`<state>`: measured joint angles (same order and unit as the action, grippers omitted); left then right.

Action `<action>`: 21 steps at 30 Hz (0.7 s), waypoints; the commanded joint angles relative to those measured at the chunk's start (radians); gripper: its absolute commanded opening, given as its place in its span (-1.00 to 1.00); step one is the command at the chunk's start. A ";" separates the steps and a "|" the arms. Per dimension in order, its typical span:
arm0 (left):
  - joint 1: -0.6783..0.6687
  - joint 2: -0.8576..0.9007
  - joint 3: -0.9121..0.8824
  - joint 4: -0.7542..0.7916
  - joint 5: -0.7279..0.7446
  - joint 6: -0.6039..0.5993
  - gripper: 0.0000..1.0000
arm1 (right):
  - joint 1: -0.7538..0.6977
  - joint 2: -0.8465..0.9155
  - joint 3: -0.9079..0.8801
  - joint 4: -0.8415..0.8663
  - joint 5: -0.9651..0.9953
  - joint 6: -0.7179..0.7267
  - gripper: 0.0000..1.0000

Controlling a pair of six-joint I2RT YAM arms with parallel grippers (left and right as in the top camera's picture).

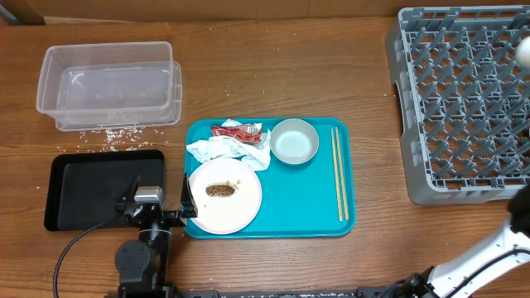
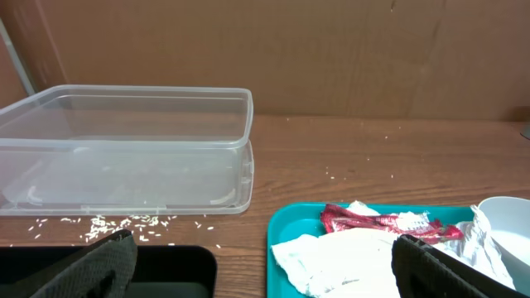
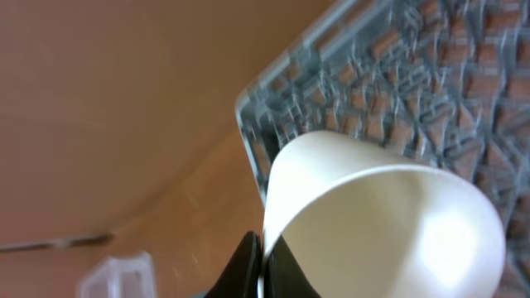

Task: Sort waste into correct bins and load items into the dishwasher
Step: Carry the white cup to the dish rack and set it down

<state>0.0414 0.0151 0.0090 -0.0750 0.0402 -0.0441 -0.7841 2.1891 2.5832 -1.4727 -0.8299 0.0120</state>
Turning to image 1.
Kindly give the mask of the grey shallow bowl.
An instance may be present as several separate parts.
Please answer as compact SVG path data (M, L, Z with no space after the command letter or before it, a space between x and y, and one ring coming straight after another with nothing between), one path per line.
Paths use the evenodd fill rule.
M289 165L300 165L317 153L320 139L315 128L307 121L288 118L274 127L270 145L278 160Z

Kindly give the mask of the wooden chopstick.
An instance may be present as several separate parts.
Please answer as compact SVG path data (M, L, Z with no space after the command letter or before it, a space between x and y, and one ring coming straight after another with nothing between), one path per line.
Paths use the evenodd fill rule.
M342 158L342 147L340 144L340 133L339 129L335 127L335 149L337 153L337 161L338 161L338 173L340 178L340 198L342 202L342 210L344 213L343 218L345 220L349 220L349 206L347 202L347 194L346 194L346 187L345 187L345 171L344 171L344 162Z
M337 206L338 206L338 215L339 215L339 221L343 221L343 211L342 211L342 203L341 203L341 196L340 196L340 181L339 181L339 173L338 173L338 165L337 165L337 150L336 150L336 143L335 143L335 134L334 134L334 128L330 129L330 135L331 135L331 143L332 143L332 156L333 156L333 165L334 165L334 173L335 173L335 190L336 190L336 199L337 199Z

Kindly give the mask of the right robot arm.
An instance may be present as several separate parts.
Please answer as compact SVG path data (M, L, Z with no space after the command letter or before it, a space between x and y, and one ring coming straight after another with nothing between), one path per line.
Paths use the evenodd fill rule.
M450 262L412 276L396 297L469 297L482 286L529 262L529 187L508 204L497 230Z

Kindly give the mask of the white cup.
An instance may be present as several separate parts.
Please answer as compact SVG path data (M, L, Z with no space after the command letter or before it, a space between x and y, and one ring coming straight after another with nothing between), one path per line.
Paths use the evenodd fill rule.
M530 37L526 37L518 44L515 51L515 60L524 68L530 67Z

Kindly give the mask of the red snack wrapper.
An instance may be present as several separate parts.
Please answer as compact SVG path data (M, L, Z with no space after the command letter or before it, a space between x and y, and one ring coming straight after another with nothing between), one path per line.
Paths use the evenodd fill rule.
M239 142L256 144L262 140L263 128L260 123L240 124L235 126L212 126L213 137L231 137Z

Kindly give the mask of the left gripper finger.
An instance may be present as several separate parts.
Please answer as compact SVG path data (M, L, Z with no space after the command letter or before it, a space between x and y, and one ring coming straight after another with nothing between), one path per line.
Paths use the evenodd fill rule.
M124 191L123 195L119 199L120 203L127 203L127 202L131 202L134 200L134 195L137 192L140 181L141 181L141 176L136 175L135 178L132 180L131 185L127 187L127 189Z
M196 218L197 207L190 187L190 177L187 173L183 177L181 190L181 212L184 218Z

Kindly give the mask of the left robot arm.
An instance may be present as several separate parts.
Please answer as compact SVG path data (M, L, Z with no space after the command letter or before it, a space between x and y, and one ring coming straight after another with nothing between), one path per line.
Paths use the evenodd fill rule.
M119 273L119 297L182 297L166 280L173 228L184 228L198 215L190 189L190 177L184 174L181 208L165 209L165 196L160 186L132 183L128 194L116 205L125 223L138 228L138 239L124 243L115 253L114 264Z

